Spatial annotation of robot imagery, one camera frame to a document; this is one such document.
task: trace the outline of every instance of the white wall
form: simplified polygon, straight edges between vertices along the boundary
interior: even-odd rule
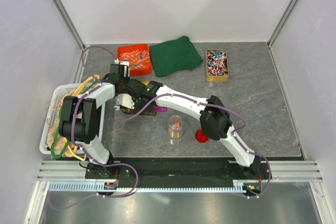
[[[54,88],[72,81],[79,49],[51,0],[0,0],[0,216],[23,223]]]
[[[62,0],[87,44],[267,41],[290,0]]]
[[[336,207],[336,1],[300,0],[274,53],[303,149]]]

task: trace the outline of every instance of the folded fabric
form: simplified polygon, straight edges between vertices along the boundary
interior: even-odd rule
[[[150,55],[157,77],[193,70],[203,61],[187,36],[150,46]]]

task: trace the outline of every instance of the red disc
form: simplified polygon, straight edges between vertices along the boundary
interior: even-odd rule
[[[202,130],[196,131],[195,138],[199,143],[205,143],[206,141],[209,140],[209,138],[206,135],[204,135]]]

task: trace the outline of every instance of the red plastic bin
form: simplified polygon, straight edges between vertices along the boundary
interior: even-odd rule
[[[117,49],[117,54],[118,54],[118,59],[122,59],[121,54],[127,53],[127,52],[134,52],[134,51],[148,51],[149,53],[149,46],[147,44],[137,44],[137,45],[129,45],[129,46],[124,46],[124,47],[118,47]],[[148,62],[144,63],[143,68],[136,68],[136,69],[131,69],[130,74],[131,76],[145,76],[146,74],[152,73],[152,64],[151,60]]]

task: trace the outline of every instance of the purple object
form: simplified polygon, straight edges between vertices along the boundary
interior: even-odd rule
[[[156,106],[154,107],[153,112],[166,112],[167,110],[167,107]]]

